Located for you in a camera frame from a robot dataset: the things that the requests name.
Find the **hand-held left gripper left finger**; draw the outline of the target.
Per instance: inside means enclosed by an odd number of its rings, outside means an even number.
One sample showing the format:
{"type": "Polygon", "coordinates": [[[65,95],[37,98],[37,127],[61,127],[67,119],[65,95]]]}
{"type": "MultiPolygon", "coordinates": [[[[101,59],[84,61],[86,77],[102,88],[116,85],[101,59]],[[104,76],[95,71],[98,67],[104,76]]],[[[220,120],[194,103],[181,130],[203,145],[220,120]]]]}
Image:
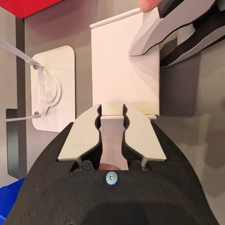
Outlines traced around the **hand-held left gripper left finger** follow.
{"type": "Polygon", "coordinates": [[[76,161],[81,167],[88,160],[98,170],[102,156],[101,116],[102,106],[96,104],[74,121],[58,156],[59,161],[76,161]]]}

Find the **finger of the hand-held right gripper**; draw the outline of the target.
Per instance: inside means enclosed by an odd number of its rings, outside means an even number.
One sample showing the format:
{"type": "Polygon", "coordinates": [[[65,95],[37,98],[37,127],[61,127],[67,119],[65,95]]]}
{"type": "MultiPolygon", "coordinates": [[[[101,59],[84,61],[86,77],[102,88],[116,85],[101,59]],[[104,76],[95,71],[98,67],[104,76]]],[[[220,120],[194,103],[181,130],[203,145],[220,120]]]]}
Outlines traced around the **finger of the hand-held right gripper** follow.
{"type": "Polygon", "coordinates": [[[204,22],[187,40],[179,44],[160,61],[160,67],[168,67],[204,50],[225,36],[225,11],[220,11],[204,22]]]}
{"type": "Polygon", "coordinates": [[[129,49],[130,56],[144,55],[171,33],[205,15],[215,0],[163,0],[147,13],[129,49]]]}

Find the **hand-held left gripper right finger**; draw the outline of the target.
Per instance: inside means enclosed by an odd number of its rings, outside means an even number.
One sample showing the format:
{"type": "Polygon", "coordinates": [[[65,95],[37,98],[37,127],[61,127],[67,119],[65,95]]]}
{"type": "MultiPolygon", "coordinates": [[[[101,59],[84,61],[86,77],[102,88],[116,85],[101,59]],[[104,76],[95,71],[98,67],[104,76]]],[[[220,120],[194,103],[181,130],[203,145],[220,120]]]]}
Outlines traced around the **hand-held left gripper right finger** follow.
{"type": "Polygon", "coordinates": [[[128,166],[134,161],[139,161],[142,167],[149,161],[166,161],[150,119],[129,104],[123,104],[123,117],[122,155],[128,166]]]}

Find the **white cardboard box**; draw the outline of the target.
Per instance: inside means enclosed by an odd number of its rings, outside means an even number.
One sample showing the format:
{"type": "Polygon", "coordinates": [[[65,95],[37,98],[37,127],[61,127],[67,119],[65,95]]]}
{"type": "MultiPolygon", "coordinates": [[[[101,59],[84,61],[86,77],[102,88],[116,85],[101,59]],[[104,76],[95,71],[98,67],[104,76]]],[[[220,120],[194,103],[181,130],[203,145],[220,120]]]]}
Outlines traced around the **white cardboard box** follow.
{"type": "Polygon", "coordinates": [[[145,55],[128,54],[143,22],[136,8],[90,25],[92,99],[102,106],[102,119],[122,119],[123,104],[159,117],[159,45],[145,55]]]}

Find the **person's right hand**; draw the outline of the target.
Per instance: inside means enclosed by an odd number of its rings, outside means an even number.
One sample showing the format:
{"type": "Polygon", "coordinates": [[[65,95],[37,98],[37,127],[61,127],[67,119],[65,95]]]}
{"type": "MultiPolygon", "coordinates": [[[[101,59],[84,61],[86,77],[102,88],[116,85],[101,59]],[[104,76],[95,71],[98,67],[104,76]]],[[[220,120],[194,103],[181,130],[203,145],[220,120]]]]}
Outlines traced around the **person's right hand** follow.
{"type": "Polygon", "coordinates": [[[139,9],[143,13],[147,13],[157,7],[162,0],[140,0],[139,1],[139,9]]]}

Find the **clear plastic strip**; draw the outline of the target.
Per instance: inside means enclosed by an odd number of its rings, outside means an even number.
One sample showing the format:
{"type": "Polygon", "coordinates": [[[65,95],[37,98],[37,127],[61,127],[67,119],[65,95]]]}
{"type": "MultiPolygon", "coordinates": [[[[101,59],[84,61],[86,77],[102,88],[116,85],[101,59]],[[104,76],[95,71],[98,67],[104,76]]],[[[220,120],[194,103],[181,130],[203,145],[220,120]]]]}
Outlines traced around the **clear plastic strip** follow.
{"type": "Polygon", "coordinates": [[[11,44],[6,42],[2,38],[0,38],[0,46],[2,46],[3,48],[7,49],[8,51],[13,53],[14,55],[20,57],[25,62],[27,62],[27,63],[29,63],[31,65],[36,65],[36,66],[41,67],[41,65],[38,62],[36,62],[34,59],[32,59],[31,57],[27,56],[24,52],[20,51],[19,49],[17,49],[14,46],[12,46],[11,44]]]}
{"type": "Polygon", "coordinates": [[[21,120],[29,120],[29,119],[38,119],[38,118],[41,118],[42,116],[39,114],[39,115],[32,115],[32,116],[29,116],[29,117],[20,117],[20,118],[10,118],[10,119],[2,119],[0,120],[0,122],[13,122],[13,121],[21,121],[21,120]]]}

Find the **blue plastic container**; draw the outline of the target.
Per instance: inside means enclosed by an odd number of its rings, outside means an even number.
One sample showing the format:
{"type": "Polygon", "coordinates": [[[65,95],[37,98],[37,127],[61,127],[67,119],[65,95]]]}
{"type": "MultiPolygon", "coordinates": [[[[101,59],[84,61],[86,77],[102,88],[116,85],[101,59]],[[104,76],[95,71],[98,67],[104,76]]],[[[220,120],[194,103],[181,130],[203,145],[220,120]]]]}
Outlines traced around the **blue plastic container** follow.
{"type": "Polygon", "coordinates": [[[10,185],[0,188],[0,224],[2,225],[10,214],[21,186],[25,178],[20,179],[10,185]]]}

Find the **red plastic container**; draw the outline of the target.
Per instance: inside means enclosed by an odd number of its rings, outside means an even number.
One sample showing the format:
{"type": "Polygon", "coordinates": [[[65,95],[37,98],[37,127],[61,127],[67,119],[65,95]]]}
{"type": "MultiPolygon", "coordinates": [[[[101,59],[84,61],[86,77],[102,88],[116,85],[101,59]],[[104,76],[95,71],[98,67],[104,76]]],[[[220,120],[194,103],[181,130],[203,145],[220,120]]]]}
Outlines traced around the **red plastic container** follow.
{"type": "Polygon", "coordinates": [[[62,0],[1,0],[0,7],[24,19],[48,7],[51,7],[62,0]]]}

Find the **clear suction cup bracket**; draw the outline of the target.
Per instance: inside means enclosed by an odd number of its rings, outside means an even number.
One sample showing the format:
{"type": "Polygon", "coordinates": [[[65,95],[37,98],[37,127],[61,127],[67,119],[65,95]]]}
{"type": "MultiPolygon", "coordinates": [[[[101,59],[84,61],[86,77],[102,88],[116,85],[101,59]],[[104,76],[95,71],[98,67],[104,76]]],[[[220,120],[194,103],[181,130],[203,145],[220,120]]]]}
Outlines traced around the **clear suction cup bracket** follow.
{"type": "Polygon", "coordinates": [[[57,105],[61,98],[62,88],[56,76],[47,73],[44,66],[31,64],[31,99],[32,116],[44,117],[49,108],[57,105]]]}

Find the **white rounded base plate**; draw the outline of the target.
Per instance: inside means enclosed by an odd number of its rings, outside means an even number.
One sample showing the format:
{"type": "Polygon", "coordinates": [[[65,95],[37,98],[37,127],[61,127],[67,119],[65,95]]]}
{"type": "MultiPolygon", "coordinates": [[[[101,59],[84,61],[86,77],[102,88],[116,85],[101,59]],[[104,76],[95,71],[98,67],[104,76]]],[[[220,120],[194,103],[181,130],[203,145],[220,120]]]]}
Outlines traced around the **white rounded base plate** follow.
{"type": "Polygon", "coordinates": [[[47,73],[56,76],[62,94],[57,105],[49,108],[47,115],[32,119],[37,130],[61,132],[76,117],[75,52],[70,46],[62,46],[35,54],[33,58],[47,73]]]}

